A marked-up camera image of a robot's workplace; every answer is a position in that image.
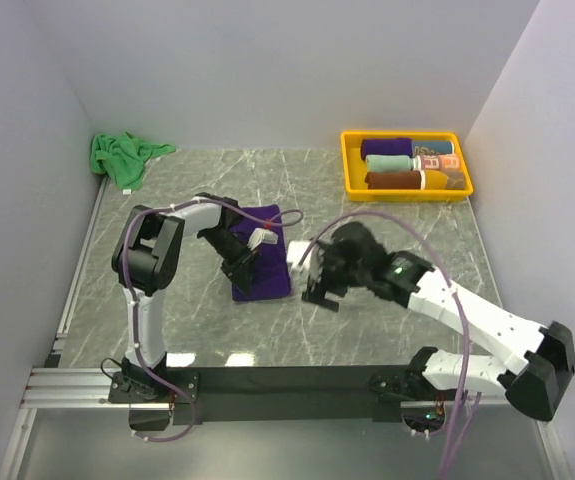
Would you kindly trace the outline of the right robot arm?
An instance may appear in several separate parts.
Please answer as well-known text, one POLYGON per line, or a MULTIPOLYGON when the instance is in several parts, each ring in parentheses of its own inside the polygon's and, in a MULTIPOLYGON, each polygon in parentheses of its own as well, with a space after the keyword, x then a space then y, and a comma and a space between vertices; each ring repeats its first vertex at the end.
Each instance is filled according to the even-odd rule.
POLYGON ((424 347, 412 358, 405 390, 414 398, 448 390, 504 396, 523 415, 549 422, 575 375, 567 326, 504 310, 416 254, 387 251, 360 222, 339 227, 328 242, 290 242, 287 262, 307 276, 305 302, 336 311, 338 298, 364 288, 462 335, 460 354, 424 347))

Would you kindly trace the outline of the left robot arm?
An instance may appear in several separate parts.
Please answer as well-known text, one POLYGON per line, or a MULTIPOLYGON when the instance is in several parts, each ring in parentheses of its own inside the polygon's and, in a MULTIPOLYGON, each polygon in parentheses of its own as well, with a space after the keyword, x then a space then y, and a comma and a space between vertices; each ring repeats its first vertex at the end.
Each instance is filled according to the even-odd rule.
POLYGON ((247 216, 237 201, 211 194, 199 194, 177 206, 132 208, 111 267, 118 275, 128 310, 128 345, 121 373, 143 400, 157 401, 170 389, 163 303, 177 272, 183 240, 204 239, 221 257, 221 271, 230 283, 248 293, 258 249, 234 233, 234 227, 247 216))

